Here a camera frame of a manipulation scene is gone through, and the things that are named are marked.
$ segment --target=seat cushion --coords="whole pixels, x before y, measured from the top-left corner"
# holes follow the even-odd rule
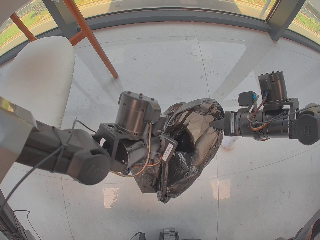
[[[5,74],[0,96],[31,111],[36,120],[60,128],[75,57],[71,43],[62,36],[27,44]]]

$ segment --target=crumpled plastic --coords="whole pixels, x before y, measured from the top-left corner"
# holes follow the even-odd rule
[[[142,193],[157,193],[158,200],[167,203],[181,195],[200,176],[216,155],[223,138],[223,130],[209,123],[224,118],[221,105],[214,99],[202,98],[170,106],[164,132],[178,141],[169,162],[147,167],[135,176]],[[152,163],[159,161],[158,156]]]

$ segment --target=black cable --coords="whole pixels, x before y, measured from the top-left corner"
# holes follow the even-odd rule
[[[76,122],[82,124],[84,127],[86,127],[87,129],[95,132],[94,130],[90,129],[89,127],[87,127],[83,122],[79,121],[79,120],[74,120],[73,124],[72,124],[72,128],[70,131],[70,136],[67,139],[65,144],[68,144],[68,142],[70,141],[73,131],[75,129],[75,124]],[[2,210],[4,209],[6,203],[8,202],[9,198],[11,197],[11,195],[14,193],[14,191],[18,188],[18,186],[29,176],[30,173],[32,173],[37,167],[39,167],[40,165],[42,165],[44,162],[46,162],[47,160],[49,160],[50,158],[52,158],[53,156],[55,156],[56,154],[58,154],[58,152],[61,150],[62,146],[58,147],[54,152],[52,152],[50,155],[48,155],[46,158],[44,158],[42,161],[38,162],[38,164],[36,164],[34,167],[32,167],[19,181],[18,183],[13,187],[13,189],[10,191],[10,193],[8,194],[8,196],[6,197],[5,201],[3,202],[3,204],[0,207],[0,213],[2,212]]]
[[[14,212],[14,213],[15,213],[15,212],[28,212],[28,214],[26,215],[26,218],[28,219],[28,222],[29,222],[30,226],[32,227],[33,231],[37,234],[38,238],[41,240],[41,238],[39,237],[37,231],[33,228],[32,224],[31,224],[31,222],[30,222],[30,220],[29,220],[29,217],[28,217],[28,216],[29,216],[29,214],[30,214],[31,212],[30,212],[29,210],[14,210],[13,212]]]
[[[134,234],[133,237],[131,237],[129,240],[132,240],[137,234]]]
[[[300,109],[300,110],[294,111],[294,112],[292,112],[292,113],[290,113],[290,114],[286,114],[286,115],[283,115],[283,116],[281,116],[281,117],[277,117],[277,118],[274,118],[274,119],[271,119],[271,120],[268,120],[268,121],[254,122],[254,121],[251,121],[250,119],[248,119],[248,120],[249,120],[250,123],[257,124],[257,125],[263,125],[263,124],[267,124],[267,123],[271,123],[271,122],[278,121],[278,120],[280,120],[280,119],[287,118],[287,117],[292,116],[292,115],[294,115],[294,114],[297,114],[297,113],[299,113],[299,112],[308,110],[308,109],[310,109],[310,108],[315,108],[315,107],[320,107],[320,105],[312,105],[312,106],[309,106],[309,107],[305,107],[305,108],[302,108],[302,109]]]

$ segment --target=metal pole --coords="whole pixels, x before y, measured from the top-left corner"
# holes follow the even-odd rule
[[[259,15],[259,19],[262,19],[262,17],[263,17],[263,15],[264,15],[264,13],[266,12],[268,6],[270,5],[270,2],[271,2],[271,0],[268,0],[268,1],[266,2],[266,4],[264,5],[264,7],[263,7],[263,9],[262,9],[262,11],[261,11],[261,13],[260,13],[260,15]]]

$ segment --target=wooden chair leg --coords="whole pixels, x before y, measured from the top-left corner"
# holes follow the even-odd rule
[[[78,42],[80,42],[85,37],[86,37],[86,34],[82,30],[80,30],[73,37],[71,37],[69,41],[72,44],[72,46],[75,46]]]
[[[22,31],[23,34],[30,40],[30,42],[37,40],[37,38],[30,32],[30,30],[23,24],[21,19],[18,17],[16,13],[10,16],[14,24]]]
[[[71,14],[73,15],[75,21],[78,23],[79,27],[81,28],[82,32],[86,35],[89,42],[93,46],[94,50],[97,52],[99,57],[102,59],[103,63],[106,65],[110,73],[113,75],[114,78],[118,77],[118,73],[116,72],[115,68],[111,64],[110,60],[106,56],[104,50],[102,49],[101,45],[99,44],[97,38],[95,37],[94,33],[92,32],[91,28],[87,24],[85,18],[83,17],[82,13],[80,12],[78,6],[74,2],[74,0],[63,0],[66,4],[67,8],[70,10]]]

